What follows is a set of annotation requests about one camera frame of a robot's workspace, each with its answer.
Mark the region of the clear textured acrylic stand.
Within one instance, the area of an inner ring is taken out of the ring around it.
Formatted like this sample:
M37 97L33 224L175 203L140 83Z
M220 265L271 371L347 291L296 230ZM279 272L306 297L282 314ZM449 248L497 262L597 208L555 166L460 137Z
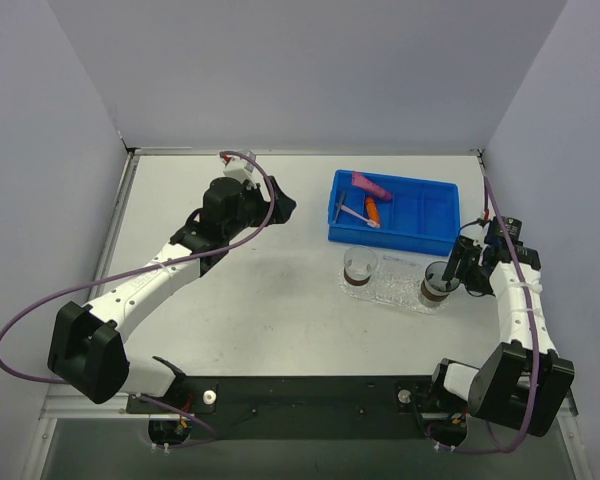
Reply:
M376 277L376 299L401 307L417 304L424 267L409 260L384 255Z

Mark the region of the orange toothpaste tube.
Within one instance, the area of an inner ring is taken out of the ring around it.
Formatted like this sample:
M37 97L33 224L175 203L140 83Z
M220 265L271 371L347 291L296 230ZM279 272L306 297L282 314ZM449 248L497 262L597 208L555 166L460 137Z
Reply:
M379 211L373 197L365 198L365 210L370 220L377 224L381 223Z

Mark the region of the blue tinted cup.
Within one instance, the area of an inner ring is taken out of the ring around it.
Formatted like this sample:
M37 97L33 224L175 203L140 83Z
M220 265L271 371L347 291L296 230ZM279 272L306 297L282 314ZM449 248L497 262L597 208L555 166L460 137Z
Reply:
M460 281L457 278L443 279L446 267L447 263L444 261L432 262L426 267L419 291L419 300L424 306L438 307L459 287Z

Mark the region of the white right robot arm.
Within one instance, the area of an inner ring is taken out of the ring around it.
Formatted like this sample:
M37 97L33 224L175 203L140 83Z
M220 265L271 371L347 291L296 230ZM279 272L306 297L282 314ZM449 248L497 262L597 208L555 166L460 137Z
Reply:
M459 235L445 262L430 264L420 298L441 304L458 287L496 300L499 342L482 367L443 359L430 396L443 408L532 436L547 433L575 378L571 361L550 339L541 304L541 262L519 239L522 223L505 217L483 222L483 241Z

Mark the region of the pink toothpaste tube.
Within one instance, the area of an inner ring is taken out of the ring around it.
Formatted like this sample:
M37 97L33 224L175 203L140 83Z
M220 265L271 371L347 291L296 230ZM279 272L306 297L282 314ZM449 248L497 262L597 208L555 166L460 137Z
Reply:
M377 185L376 183L374 183L373 181L368 179L366 176L364 176L363 174L361 174L357 171L352 172L351 184L354 187L363 190L367 194L369 194L375 198L378 198L379 200L382 200L382 201L391 201L392 200L392 194L389 191L387 191L383 187Z

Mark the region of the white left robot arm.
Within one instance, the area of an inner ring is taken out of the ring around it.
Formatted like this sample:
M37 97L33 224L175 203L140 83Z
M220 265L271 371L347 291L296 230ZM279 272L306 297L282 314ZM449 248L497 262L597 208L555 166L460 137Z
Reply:
M201 207L148 263L146 272L83 306L69 302L58 311L49 370L96 404L117 393L140 393L163 411L176 410L185 398L184 373L158 356L131 359L126 341L162 303L219 263L236 236L248 228L284 224L296 206L279 187L265 200L260 188L247 181L213 180Z

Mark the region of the clear cup brown band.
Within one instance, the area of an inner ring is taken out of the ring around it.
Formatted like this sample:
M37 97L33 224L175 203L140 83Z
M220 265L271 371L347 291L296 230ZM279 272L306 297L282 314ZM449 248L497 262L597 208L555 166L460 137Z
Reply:
M355 246L349 248L343 257L343 277L352 286L366 285L378 266L376 254L369 248Z

